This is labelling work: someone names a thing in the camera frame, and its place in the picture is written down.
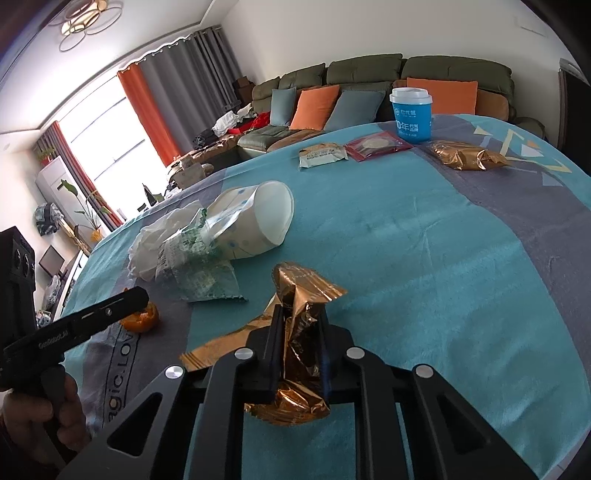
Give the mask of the left hand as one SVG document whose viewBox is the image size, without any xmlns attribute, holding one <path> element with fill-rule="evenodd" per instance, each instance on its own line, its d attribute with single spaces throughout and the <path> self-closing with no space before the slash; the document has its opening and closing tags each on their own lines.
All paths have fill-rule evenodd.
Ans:
<svg viewBox="0 0 591 480">
<path fill-rule="evenodd" d="M 59 441 L 70 450 L 79 452 L 90 441 L 86 417 L 82 411 L 76 381 L 68 374 L 64 378 L 65 400 L 59 411 Z M 8 393 L 1 409 L 1 426 L 13 444 L 41 463 L 50 462 L 49 450 L 42 445 L 36 433 L 37 425 L 43 426 L 53 418 L 49 401 L 14 392 Z"/>
</svg>

